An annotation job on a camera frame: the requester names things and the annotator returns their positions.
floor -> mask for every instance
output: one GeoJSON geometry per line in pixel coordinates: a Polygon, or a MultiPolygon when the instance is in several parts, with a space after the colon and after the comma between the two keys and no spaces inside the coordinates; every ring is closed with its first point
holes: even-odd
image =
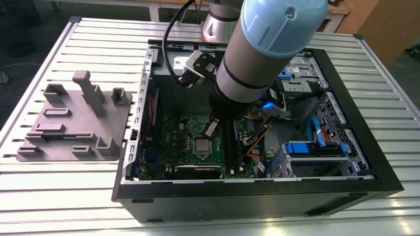
{"type": "MultiPolygon", "coordinates": [[[[145,7],[63,3],[61,11],[55,12],[49,2],[35,1],[35,5],[43,21],[39,26],[29,29],[37,50],[32,55],[24,58],[9,57],[5,52],[0,50],[0,67],[13,63],[41,64],[71,16],[149,21],[149,13],[145,7]]],[[[161,21],[168,22],[172,18],[172,14],[173,12],[171,10],[160,9],[161,21]]],[[[205,15],[207,12],[203,11],[200,13],[201,19],[205,18],[205,15]]],[[[195,13],[185,22],[196,22],[195,13]]],[[[17,65],[5,68],[4,72],[13,82],[9,86],[0,86],[0,129],[37,72],[37,66],[17,65]]],[[[411,58],[408,54],[403,54],[389,68],[389,72],[413,103],[420,107],[420,60],[411,58]]]]}

table leg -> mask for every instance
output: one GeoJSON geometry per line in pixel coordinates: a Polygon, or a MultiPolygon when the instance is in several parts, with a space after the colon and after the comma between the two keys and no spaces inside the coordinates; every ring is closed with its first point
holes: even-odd
{"type": "Polygon", "coordinates": [[[159,22],[159,5],[157,4],[149,4],[149,14],[151,14],[151,21],[159,22]]]}
{"type": "Polygon", "coordinates": [[[51,5],[52,5],[52,8],[53,8],[53,11],[60,11],[61,10],[61,2],[52,1],[51,5]]]}
{"type": "Polygon", "coordinates": [[[324,33],[335,33],[343,21],[344,15],[328,15],[328,24],[325,25],[324,33]]]}

green circuit board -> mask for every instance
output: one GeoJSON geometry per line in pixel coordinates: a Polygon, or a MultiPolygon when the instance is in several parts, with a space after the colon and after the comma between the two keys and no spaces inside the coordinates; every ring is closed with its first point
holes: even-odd
{"type": "MultiPolygon", "coordinates": [[[[201,137],[200,131],[208,120],[207,116],[164,118],[157,164],[216,165],[221,167],[223,178],[249,178],[253,174],[251,162],[245,163],[244,171],[233,175],[225,172],[220,134],[211,141],[211,155],[196,155],[193,153],[195,137],[201,137]]],[[[237,121],[237,129],[240,136],[245,137],[248,135],[245,120],[237,121]]]]}

aluminum table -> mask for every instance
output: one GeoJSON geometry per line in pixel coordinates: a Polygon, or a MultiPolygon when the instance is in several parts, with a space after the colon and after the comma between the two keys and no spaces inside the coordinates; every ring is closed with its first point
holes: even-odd
{"type": "MultiPolygon", "coordinates": [[[[327,50],[403,182],[405,191],[387,199],[331,216],[140,224],[111,201],[117,162],[16,161],[47,84],[80,89],[72,74],[88,70],[103,91],[123,87],[136,93],[147,41],[161,39],[165,29],[160,22],[71,19],[0,132],[0,234],[420,234],[420,112],[364,40],[348,34],[317,33],[308,47],[327,50]]],[[[200,26],[175,26],[169,39],[200,41],[200,26]]]]}

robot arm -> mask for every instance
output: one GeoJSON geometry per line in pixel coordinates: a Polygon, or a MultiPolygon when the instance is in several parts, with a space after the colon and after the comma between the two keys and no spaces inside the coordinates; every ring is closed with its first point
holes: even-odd
{"type": "Polygon", "coordinates": [[[247,114],[308,45],[327,11],[327,0],[245,0],[211,88],[203,135],[213,137],[219,123],[247,114]]]}

